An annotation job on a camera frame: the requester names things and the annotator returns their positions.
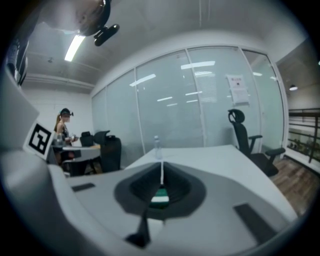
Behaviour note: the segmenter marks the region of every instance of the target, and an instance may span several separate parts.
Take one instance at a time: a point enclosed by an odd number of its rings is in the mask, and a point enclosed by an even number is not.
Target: plastic bottle
[[[63,146],[63,137],[62,137],[62,134],[59,133],[57,136],[56,136],[56,145],[57,146]]]
[[[161,146],[160,146],[160,139],[157,135],[154,136],[154,151],[155,151],[155,158],[158,160],[161,160],[162,159],[162,150],[161,150]]]

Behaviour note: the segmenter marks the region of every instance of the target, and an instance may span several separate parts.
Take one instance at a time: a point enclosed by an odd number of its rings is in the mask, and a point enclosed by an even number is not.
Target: glass partition
[[[197,88],[184,51],[136,68],[136,89],[146,153],[159,136],[164,148],[203,147]]]
[[[108,129],[121,139],[121,166],[127,167],[144,155],[139,128],[134,71],[126,73],[107,87]]]
[[[255,77],[262,112],[262,151],[282,147],[284,110],[276,74],[266,55],[243,51]]]
[[[257,91],[251,71],[235,47],[208,47],[188,51],[194,66],[199,99],[203,109],[206,145],[237,145],[228,110],[239,109],[245,115],[248,136],[260,134],[260,112]],[[234,104],[227,75],[242,76],[247,87],[249,103]],[[259,141],[254,151],[258,151]]]
[[[106,88],[103,88],[92,98],[92,122],[94,133],[107,131]]]

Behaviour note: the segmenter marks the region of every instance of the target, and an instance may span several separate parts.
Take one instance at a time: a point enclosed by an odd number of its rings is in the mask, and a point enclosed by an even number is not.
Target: chair armrest
[[[277,148],[277,149],[271,149],[265,152],[265,154],[269,157],[277,156],[282,153],[286,152],[286,150],[283,147]]]
[[[248,137],[249,140],[256,140],[256,139],[260,139],[260,138],[262,138],[262,135],[254,135],[254,136]]]
[[[252,150],[254,149],[255,146],[255,142],[256,139],[260,139],[262,138],[262,135],[255,135],[255,136],[250,136],[248,139],[251,140],[251,144],[250,144],[250,153],[252,152]]]

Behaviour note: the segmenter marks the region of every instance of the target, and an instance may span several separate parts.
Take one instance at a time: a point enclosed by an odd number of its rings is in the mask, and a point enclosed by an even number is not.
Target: chair headrest
[[[89,137],[90,135],[90,131],[84,131],[83,133],[81,133],[81,137]]]
[[[228,110],[228,112],[229,112],[228,118],[229,118],[230,123],[241,124],[245,121],[245,114],[241,110],[231,109],[231,110]]]
[[[100,144],[100,145],[104,145],[106,143],[106,136],[107,133],[109,133],[110,131],[98,131],[94,137],[93,140],[95,143]]]

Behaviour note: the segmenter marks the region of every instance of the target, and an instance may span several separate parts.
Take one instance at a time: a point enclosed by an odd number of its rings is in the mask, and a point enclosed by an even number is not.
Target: office chair
[[[83,147],[91,147],[94,145],[94,137],[90,131],[85,131],[81,133],[80,142]]]
[[[286,152],[286,150],[282,147],[277,149],[268,150],[265,152],[267,156],[270,158],[268,159],[263,153],[255,153],[252,154],[252,150],[255,146],[256,139],[262,138],[262,135],[255,135],[248,137],[247,129],[242,124],[245,121],[245,114],[239,109],[231,109],[228,110],[229,121],[232,123],[235,131],[236,138],[239,144],[239,150],[248,157],[256,166],[260,168],[261,171],[264,172],[265,175],[268,177],[276,175],[279,171],[273,165],[273,161],[275,157]]]
[[[93,140],[100,144],[101,168],[103,173],[120,170],[121,163],[121,140],[114,135],[107,135],[110,131],[97,132]]]
[[[84,131],[83,133],[81,133],[80,142],[83,147],[91,147],[95,144],[94,137],[93,137],[93,135],[90,134],[90,131]],[[88,162],[89,162],[90,167],[92,169],[92,171],[90,171],[89,174],[90,173],[96,174],[97,171],[95,169],[94,160],[89,160]]]

